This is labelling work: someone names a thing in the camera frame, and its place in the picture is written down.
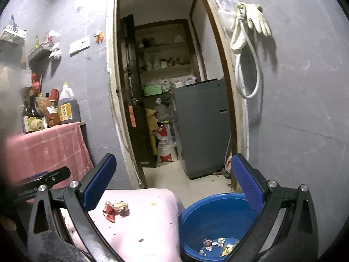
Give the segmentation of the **red cup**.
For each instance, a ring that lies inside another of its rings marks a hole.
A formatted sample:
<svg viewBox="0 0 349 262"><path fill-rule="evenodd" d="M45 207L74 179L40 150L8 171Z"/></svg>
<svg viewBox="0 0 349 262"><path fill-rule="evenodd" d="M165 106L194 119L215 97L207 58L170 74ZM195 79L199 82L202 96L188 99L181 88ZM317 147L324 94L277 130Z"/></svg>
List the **red cup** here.
<svg viewBox="0 0 349 262"><path fill-rule="evenodd" d="M52 89L50 92L49 100L52 102L58 102L58 99L59 99L58 89Z"/></svg>

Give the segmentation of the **green box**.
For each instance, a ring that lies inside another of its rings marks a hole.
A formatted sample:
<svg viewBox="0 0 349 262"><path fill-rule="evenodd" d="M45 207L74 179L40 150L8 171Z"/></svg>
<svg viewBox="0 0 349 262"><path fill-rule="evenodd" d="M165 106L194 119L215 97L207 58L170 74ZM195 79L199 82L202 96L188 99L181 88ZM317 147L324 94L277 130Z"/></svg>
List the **green box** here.
<svg viewBox="0 0 349 262"><path fill-rule="evenodd" d="M146 86L144 88L144 95L146 97L153 96L153 95L161 95L162 93L163 91L160 84Z"/></svg>

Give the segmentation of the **white wall switch panel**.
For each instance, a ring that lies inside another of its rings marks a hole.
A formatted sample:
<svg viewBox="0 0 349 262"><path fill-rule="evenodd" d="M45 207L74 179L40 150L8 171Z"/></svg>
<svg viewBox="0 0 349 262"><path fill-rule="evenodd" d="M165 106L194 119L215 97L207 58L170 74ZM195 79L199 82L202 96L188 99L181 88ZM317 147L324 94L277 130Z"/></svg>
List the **white wall switch panel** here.
<svg viewBox="0 0 349 262"><path fill-rule="evenodd" d="M69 54L74 55L90 47L91 36L87 35L84 38L76 40L69 45Z"/></svg>

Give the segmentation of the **pink floral table cloth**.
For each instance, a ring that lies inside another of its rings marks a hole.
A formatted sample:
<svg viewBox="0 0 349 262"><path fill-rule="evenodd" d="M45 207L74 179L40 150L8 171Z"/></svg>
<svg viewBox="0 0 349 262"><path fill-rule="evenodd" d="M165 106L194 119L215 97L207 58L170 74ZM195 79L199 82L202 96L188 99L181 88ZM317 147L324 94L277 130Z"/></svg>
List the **pink floral table cloth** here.
<svg viewBox="0 0 349 262"><path fill-rule="evenodd" d="M105 203L128 205L126 216L108 221ZM168 189L106 190L88 215L124 261L180 261L178 219L185 207Z"/></svg>

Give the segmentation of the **large vinegar jug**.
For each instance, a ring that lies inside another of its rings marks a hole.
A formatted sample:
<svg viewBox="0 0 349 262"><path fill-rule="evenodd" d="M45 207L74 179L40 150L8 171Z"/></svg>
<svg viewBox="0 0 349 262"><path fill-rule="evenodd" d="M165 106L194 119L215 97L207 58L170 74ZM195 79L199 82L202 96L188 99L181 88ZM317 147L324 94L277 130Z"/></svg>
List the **large vinegar jug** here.
<svg viewBox="0 0 349 262"><path fill-rule="evenodd" d="M63 84L58 99L58 114L61 124L80 122L80 109L72 88L67 83Z"/></svg>

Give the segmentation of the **white rubber gloves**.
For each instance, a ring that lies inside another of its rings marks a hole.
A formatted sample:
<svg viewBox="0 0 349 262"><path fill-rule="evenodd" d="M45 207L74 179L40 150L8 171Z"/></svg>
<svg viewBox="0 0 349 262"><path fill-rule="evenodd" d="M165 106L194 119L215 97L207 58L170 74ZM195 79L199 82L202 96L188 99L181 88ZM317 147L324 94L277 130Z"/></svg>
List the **white rubber gloves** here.
<svg viewBox="0 0 349 262"><path fill-rule="evenodd" d="M235 9L235 22L230 47L234 54L241 53L248 43L248 30L256 30L258 34L266 37L272 35L267 20L260 11L260 5L238 2Z"/></svg>

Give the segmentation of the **red white sack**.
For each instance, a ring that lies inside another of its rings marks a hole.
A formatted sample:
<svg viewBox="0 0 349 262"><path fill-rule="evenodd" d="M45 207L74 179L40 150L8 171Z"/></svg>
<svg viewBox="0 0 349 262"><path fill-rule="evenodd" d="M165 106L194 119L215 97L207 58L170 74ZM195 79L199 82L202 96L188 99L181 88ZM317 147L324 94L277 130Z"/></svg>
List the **red white sack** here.
<svg viewBox="0 0 349 262"><path fill-rule="evenodd" d="M175 162L178 156L175 149L175 143L172 139L169 123L162 124L154 131L155 137L159 143L157 145L157 160L159 163Z"/></svg>

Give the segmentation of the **red carton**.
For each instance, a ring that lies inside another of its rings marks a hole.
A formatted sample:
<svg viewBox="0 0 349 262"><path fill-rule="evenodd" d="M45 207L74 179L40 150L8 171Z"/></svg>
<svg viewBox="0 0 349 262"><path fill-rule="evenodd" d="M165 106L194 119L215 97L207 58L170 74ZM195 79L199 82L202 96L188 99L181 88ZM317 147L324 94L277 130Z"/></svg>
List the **red carton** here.
<svg viewBox="0 0 349 262"><path fill-rule="evenodd" d="M111 203L110 201L105 202L105 206L103 209L104 217L111 223L115 222L116 216L125 217L129 215L128 204L124 201L120 201L118 203Z"/></svg>

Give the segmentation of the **dark soy sauce bottle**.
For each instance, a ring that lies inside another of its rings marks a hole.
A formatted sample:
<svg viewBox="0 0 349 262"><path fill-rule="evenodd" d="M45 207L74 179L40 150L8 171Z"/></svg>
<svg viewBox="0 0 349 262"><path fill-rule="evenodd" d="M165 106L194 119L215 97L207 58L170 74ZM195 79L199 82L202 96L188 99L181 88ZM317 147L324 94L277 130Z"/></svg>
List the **dark soy sauce bottle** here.
<svg viewBox="0 0 349 262"><path fill-rule="evenodd" d="M29 111L28 111L28 118L35 118L40 119L40 114L36 110L36 97L34 96L34 91L30 90L29 93Z"/></svg>

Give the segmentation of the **orange wall hook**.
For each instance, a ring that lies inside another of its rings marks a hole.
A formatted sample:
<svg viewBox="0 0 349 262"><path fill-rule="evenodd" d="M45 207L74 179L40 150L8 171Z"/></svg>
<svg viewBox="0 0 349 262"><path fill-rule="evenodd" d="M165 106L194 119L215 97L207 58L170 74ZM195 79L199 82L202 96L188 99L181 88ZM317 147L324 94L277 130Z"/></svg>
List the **orange wall hook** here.
<svg viewBox="0 0 349 262"><path fill-rule="evenodd" d="M104 41L104 33L103 32L98 32L94 35L94 38L95 38L95 41L98 43L98 44L101 44L101 42Z"/></svg>

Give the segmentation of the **pink plaid cloth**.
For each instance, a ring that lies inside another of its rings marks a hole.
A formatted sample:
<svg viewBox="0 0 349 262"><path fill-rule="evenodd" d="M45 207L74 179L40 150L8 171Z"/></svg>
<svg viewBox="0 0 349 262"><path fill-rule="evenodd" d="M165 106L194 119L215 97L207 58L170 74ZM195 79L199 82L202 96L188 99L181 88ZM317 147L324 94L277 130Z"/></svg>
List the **pink plaid cloth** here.
<svg viewBox="0 0 349 262"><path fill-rule="evenodd" d="M1 175L10 185L66 166L70 177L54 186L63 188L71 180L81 180L93 168L78 123L9 137L1 151L1 160Z"/></svg>

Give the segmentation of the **blue plastic bucket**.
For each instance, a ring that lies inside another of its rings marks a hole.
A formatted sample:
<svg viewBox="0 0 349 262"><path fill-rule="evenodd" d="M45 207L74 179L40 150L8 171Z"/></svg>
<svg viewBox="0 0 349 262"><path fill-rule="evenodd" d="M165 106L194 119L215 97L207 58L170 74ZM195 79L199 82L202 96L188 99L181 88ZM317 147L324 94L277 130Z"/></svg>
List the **blue plastic bucket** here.
<svg viewBox="0 0 349 262"><path fill-rule="evenodd" d="M224 245L233 245L242 240L257 216L241 193L222 193L195 202L179 217L182 261L224 261L224 248L214 246L209 251L204 240L216 243L223 238Z"/></svg>

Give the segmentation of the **grey washing machine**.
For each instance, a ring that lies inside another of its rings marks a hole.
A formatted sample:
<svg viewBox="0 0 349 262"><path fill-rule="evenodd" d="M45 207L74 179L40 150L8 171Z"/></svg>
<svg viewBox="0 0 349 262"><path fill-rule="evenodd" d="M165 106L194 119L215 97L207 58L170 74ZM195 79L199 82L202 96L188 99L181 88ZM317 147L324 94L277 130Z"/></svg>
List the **grey washing machine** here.
<svg viewBox="0 0 349 262"><path fill-rule="evenodd" d="M231 134L225 81L214 79L174 91L186 175L196 179L222 170Z"/></svg>

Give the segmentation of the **brown sauce pouch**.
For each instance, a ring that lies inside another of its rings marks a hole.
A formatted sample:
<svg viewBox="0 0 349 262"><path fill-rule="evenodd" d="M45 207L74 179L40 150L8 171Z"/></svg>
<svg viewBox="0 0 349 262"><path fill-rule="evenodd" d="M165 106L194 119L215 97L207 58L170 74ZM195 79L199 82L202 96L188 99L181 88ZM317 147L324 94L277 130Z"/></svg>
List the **brown sauce pouch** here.
<svg viewBox="0 0 349 262"><path fill-rule="evenodd" d="M58 111L49 99L37 97L36 102L49 127L54 127L61 124Z"/></svg>

